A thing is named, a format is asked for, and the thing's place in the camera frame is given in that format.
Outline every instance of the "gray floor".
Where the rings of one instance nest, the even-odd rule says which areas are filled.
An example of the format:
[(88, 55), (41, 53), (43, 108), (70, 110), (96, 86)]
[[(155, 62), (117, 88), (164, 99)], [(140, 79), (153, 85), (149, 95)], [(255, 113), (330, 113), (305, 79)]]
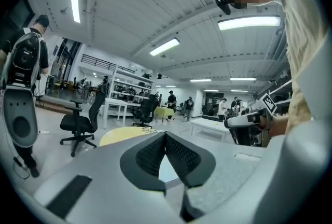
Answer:
[[(89, 104), (82, 105), (82, 108), (85, 110), (85, 112), (82, 113), (83, 116), (88, 116), (90, 106), (91, 105)], [(13, 171), (12, 153), (14, 152), (16, 154), (16, 152), (12, 146), (11, 140), (8, 139), (8, 133), (5, 133), (6, 129), (4, 128), (3, 118), (1, 117), (0, 120), (0, 129), (2, 131), (2, 135), (0, 137), (0, 155), (2, 161), (12, 180), (29, 194), (33, 194), (41, 183), (73, 159), (70, 155), (73, 143), (64, 142), (64, 145), (59, 144), (59, 141), (62, 138), (72, 136), (70, 132), (62, 131), (59, 127), (64, 115), (40, 108), (36, 108), (36, 113), (39, 130), (42, 132), (48, 131), (48, 134), (41, 133), (38, 136), (38, 139), (33, 147), (33, 156), (37, 161), (37, 168), (40, 171), (39, 178), (29, 177), (28, 179), (23, 180)], [(107, 120), (107, 128), (103, 129), (102, 121), (102, 117), (98, 116), (99, 129), (95, 132), (95, 140), (93, 140), (93, 143), (97, 146), (105, 133), (109, 130), (119, 128), (122, 125), (122, 120), (117, 121), (116, 118), (109, 118)], [(132, 118), (126, 118), (126, 126), (131, 126), (132, 123)], [(189, 141), (192, 138), (190, 136), (191, 124), (185, 123), (180, 115), (176, 116), (175, 120), (172, 120), (171, 122), (164, 121), (161, 123), (161, 120), (156, 120), (153, 121), (151, 125), (154, 129), (171, 131)], [(220, 140), (205, 134), (202, 134), (201, 137), (205, 138), (207, 141), (219, 142)], [(76, 151), (76, 156), (84, 155), (84, 153), (90, 149), (92, 149), (91, 146), (81, 143)], [(21, 177), (25, 177), (27, 175), (26, 171), (16, 165), (15, 169)]]

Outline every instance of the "fluorescent light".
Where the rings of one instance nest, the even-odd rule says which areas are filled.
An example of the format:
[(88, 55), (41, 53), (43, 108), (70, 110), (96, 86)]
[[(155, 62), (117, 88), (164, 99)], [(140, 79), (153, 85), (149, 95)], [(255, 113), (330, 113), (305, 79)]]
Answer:
[(239, 77), (232, 77), (230, 80), (249, 80), (249, 81), (255, 81), (256, 78), (250, 78), (250, 77), (244, 77), (244, 78), (239, 78)]
[(81, 23), (81, 20), (79, 18), (78, 0), (72, 0), (72, 10), (73, 10), (74, 21)]
[(152, 56), (156, 56), (156, 55), (160, 54), (161, 52), (171, 49), (179, 44), (180, 44), (180, 42), (178, 41), (178, 39), (174, 38), (174, 39), (170, 40), (169, 42), (163, 44), (162, 46), (159, 46), (157, 49), (154, 49), (153, 51), (150, 52), (150, 54)]
[(193, 79), (190, 82), (207, 82), (207, 81), (211, 81), (210, 79)]
[(221, 20), (218, 25), (221, 31), (225, 31), (238, 27), (279, 26), (280, 22), (281, 18), (277, 16), (260, 16)]
[(246, 93), (248, 91), (247, 90), (231, 90), (231, 92), (243, 92), (243, 93)]

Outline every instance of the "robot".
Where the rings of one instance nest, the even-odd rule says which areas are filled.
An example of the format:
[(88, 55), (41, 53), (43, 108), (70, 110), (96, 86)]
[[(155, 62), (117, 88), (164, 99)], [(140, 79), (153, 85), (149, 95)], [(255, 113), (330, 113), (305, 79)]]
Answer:
[[(260, 100), (245, 110), (245, 115), (225, 120), (233, 140), (238, 145), (267, 147), (270, 142), (269, 129), (276, 105), (266, 93)], [(260, 119), (266, 119), (264, 129), (259, 127)]]
[(38, 136), (31, 88), (39, 74), (42, 40), (37, 33), (26, 31), (8, 54), (0, 80), (5, 124), (13, 142), (22, 148), (31, 147)]

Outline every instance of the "black shirt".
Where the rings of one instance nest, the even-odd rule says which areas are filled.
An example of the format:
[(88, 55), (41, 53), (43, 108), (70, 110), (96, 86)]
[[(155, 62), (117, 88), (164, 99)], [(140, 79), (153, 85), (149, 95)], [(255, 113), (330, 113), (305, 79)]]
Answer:
[[(40, 35), (40, 32), (33, 27), (30, 28), (31, 32), (35, 32)], [(0, 50), (3, 50), (6, 54), (8, 54), (12, 48), (14, 47), (15, 43), (21, 38), (24, 33), (24, 29), (18, 29), (16, 30), (6, 41), (1, 44)], [(40, 68), (48, 68), (48, 55), (47, 55), (47, 47), (46, 42), (41, 41), (40, 42)]]
[(192, 108), (193, 108), (193, 101), (191, 100), (191, 99), (188, 99), (187, 101), (186, 101), (186, 110), (192, 110)]
[(176, 101), (176, 97), (175, 97), (174, 95), (170, 95), (170, 96), (168, 97), (168, 102), (173, 103), (173, 102), (175, 102), (175, 101)]
[(237, 104), (236, 101), (232, 101), (232, 104), (230, 105), (231, 108), (233, 108)]

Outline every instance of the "white table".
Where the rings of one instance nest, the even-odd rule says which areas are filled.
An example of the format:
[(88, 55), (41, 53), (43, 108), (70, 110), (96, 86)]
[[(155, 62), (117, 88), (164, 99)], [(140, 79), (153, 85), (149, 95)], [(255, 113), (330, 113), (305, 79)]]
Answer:
[(104, 106), (104, 116), (103, 116), (103, 120), (104, 120), (104, 129), (106, 129), (106, 125), (107, 125), (107, 115), (108, 115), (108, 107), (109, 105), (118, 105), (119, 106), (119, 110), (118, 110), (118, 121), (120, 120), (120, 111), (121, 111), (121, 106), (124, 106), (124, 112), (123, 112), (123, 119), (122, 119), (122, 127), (125, 126), (125, 120), (126, 120), (126, 112), (127, 112), (127, 102), (124, 102), (122, 100), (116, 100), (116, 99), (110, 99), (110, 98), (106, 98), (105, 99), (105, 106)]
[(193, 135), (195, 127), (203, 130), (217, 132), (218, 135), (221, 135), (222, 141), (226, 138), (227, 135), (230, 135), (229, 130), (224, 126), (223, 122), (198, 118), (191, 120), (189, 123), (192, 124), (191, 135)]

